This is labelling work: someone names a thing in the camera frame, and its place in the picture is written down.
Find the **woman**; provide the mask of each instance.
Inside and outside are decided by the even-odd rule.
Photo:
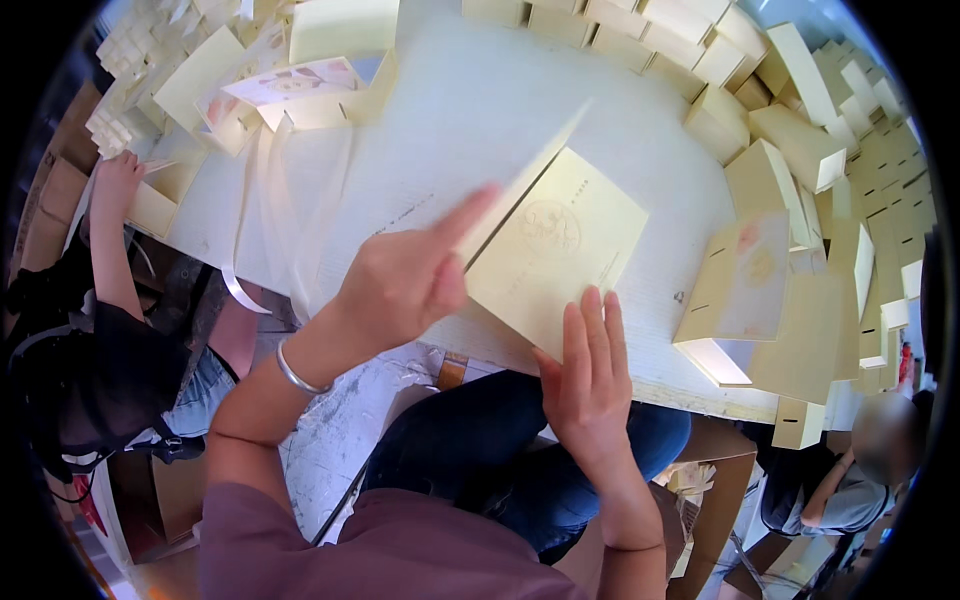
[[[61,454],[96,452],[102,459],[133,444],[202,436],[252,364],[256,316],[230,298],[180,394],[190,352],[150,327],[127,257],[124,219],[143,176],[144,166],[129,151],[100,163],[94,175],[85,217],[96,296],[93,332],[56,327],[30,336],[12,353],[32,446],[65,483],[72,472],[91,468],[67,465]],[[71,256],[76,261],[77,254]]]

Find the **blue jeans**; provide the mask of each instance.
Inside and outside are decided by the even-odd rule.
[[[400,488],[496,520],[541,553],[600,512],[587,477],[560,444],[525,452],[546,426],[540,380],[503,371],[411,406],[373,449],[361,491]],[[649,481],[690,436],[684,411],[633,402],[627,433]]]

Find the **denim shorts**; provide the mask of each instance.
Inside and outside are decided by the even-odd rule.
[[[220,403],[235,386],[233,377],[220,359],[210,348],[204,348],[186,390],[174,407],[161,416],[170,430],[179,436],[202,436],[210,428],[210,422]],[[151,427],[143,430],[130,445],[144,442],[155,444],[159,441],[160,436]]]

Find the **gray shirt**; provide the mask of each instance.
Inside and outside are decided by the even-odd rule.
[[[844,532],[838,530],[856,531],[892,509],[895,499],[893,490],[888,494],[886,486],[867,479],[860,467],[853,463],[840,480],[837,491],[827,500],[820,527],[807,527],[801,523],[800,514],[806,503],[801,489],[782,531],[810,537],[840,536]]]

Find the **person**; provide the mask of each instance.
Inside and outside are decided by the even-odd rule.
[[[912,404],[896,393],[866,398],[842,455],[823,441],[802,450],[772,447],[773,426],[745,423],[744,434],[756,443],[756,461],[767,474],[760,503],[767,527],[807,537],[868,530],[894,507],[897,487],[917,471],[929,424],[928,394],[918,394]],[[872,418],[877,412],[887,416]]]
[[[84,471],[68,466],[61,454],[96,452],[102,460],[111,451],[161,438],[199,438],[252,365],[256,317],[230,298],[180,394],[190,352],[182,340],[156,331],[144,317],[124,238],[124,219],[144,170],[136,155],[124,151],[100,163],[94,174],[84,216],[89,226],[85,267],[92,269],[96,297],[92,333],[81,324],[63,325],[31,335],[12,353],[11,372],[25,406],[34,411],[28,417],[34,450],[66,483],[71,471]],[[71,255],[76,260],[78,254]],[[42,399],[42,407],[32,398]]]
[[[206,598],[585,598],[538,553],[599,514],[601,597],[663,598],[646,480],[680,453],[683,411],[631,401],[620,300],[595,287],[563,316],[563,364],[422,400],[387,429],[336,545],[300,534],[277,446],[342,372],[416,339],[467,300],[455,248],[498,195],[367,240],[336,296],[224,400],[208,434],[199,579]],[[525,452],[549,423],[559,444]]]

